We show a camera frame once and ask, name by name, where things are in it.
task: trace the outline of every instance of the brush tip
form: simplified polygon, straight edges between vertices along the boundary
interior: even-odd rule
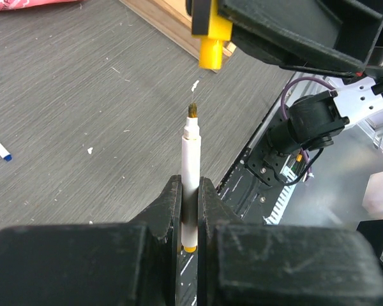
[[[197,118],[197,104],[196,103],[191,103],[189,105],[189,118]]]

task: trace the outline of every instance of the pink fabric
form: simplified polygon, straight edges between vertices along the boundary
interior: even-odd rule
[[[80,0],[0,0],[0,11],[16,10],[18,8],[29,8],[30,6],[73,1]]]

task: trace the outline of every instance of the wooden board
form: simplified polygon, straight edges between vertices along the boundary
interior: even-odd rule
[[[123,4],[157,28],[196,59],[199,58],[200,40],[191,36],[192,18],[187,14],[183,0],[120,0]],[[235,44],[223,47],[223,64],[234,51]]]

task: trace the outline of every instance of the yellow cap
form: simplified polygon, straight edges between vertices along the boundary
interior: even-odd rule
[[[187,253],[193,253],[194,251],[196,251],[197,247],[184,247],[184,250],[187,252]]]
[[[199,67],[204,69],[221,69],[223,41],[202,37],[201,42]]]

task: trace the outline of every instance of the white block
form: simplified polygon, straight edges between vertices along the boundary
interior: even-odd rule
[[[374,219],[383,219],[383,172],[370,176],[363,207]]]

